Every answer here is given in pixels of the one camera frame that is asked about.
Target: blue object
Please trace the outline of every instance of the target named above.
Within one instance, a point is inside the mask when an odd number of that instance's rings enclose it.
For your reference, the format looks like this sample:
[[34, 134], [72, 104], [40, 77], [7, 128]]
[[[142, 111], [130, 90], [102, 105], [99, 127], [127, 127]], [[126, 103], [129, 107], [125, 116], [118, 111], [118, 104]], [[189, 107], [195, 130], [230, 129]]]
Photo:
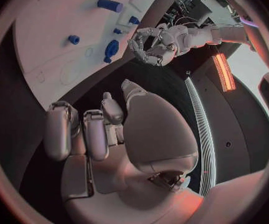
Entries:
[[71, 35], [68, 37], [68, 40], [74, 44], [74, 45], [77, 45], [80, 41], [80, 37], [79, 36], [76, 36], [76, 35]]
[[115, 28], [113, 33], [116, 33], [116, 34], [122, 34], [122, 31], [118, 28]]
[[111, 57], [117, 54], [119, 50], [119, 42], [117, 40], [112, 40], [105, 49], [104, 62], [111, 63]]
[[98, 0], [97, 6], [117, 13], [121, 12], [123, 9], [122, 3], [112, 0]]
[[140, 23], [139, 19], [134, 16], [130, 17], [129, 22], [135, 25], [138, 25]]

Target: orange light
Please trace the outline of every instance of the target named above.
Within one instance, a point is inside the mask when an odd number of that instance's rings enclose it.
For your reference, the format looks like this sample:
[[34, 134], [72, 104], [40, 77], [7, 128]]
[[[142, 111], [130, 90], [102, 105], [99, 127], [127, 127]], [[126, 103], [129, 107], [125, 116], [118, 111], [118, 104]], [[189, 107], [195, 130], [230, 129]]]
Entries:
[[229, 64], [223, 53], [213, 56], [213, 61], [218, 71], [223, 92], [232, 91], [236, 89], [235, 81], [229, 67]]

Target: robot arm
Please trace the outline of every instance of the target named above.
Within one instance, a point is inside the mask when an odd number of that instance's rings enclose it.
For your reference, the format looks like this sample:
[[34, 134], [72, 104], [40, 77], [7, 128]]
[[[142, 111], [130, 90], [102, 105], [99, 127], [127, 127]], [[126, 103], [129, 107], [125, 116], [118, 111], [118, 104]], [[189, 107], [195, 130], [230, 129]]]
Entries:
[[[144, 51], [143, 41], [149, 36], [155, 37], [156, 42], [153, 42], [151, 49]], [[184, 25], [176, 25], [167, 28], [162, 24], [157, 28], [138, 29], [128, 44], [139, 60], [156, 66], [165, 66], [174, 57], [187, 53], [191, 48], [202, 47], [205, 44], [218, 45], [221, 42], [250, 45], [243, 27], [219, 28], [210, 25], [204, 28], [187, 28]]]

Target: led strip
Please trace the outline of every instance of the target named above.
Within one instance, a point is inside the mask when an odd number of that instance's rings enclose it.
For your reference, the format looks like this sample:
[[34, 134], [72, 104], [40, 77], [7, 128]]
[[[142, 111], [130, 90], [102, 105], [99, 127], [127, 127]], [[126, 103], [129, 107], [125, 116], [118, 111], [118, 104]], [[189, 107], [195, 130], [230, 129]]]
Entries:
[[200, 138], [201, 176], [199, 193], [205, 196], [216, 185], [214, 143], [205, 110], [192, 80], [188, 77], [185, 80], [185, 84], [193, 105]]

